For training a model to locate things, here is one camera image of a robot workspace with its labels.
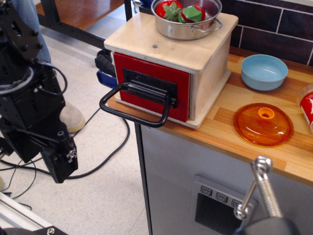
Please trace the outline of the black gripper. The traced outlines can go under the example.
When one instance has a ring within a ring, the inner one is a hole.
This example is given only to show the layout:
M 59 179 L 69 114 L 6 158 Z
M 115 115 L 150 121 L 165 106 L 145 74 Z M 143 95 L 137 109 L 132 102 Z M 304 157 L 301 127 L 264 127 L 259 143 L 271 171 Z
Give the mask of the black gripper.
M 41 153 L 50 175 L 57 184 L 63 183 L 78 169 L 75 142 L 62 122 L 37 124 L 23 129 L 8 121 L 2 121 L 0 131 L 9 146 L 25 163 Z

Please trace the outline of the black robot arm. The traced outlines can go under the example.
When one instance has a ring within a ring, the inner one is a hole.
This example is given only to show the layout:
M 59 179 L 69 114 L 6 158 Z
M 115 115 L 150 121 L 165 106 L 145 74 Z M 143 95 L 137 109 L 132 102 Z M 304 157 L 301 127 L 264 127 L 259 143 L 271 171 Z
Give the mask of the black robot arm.
M 77 168 L 77 150 L 60 121 L 65 106 L 56 69 L 37 55 L 38 32 L 20 18 L 9 0 L 0 3 L 0 153 L 24 162 L 38 154 L 57 183 Z

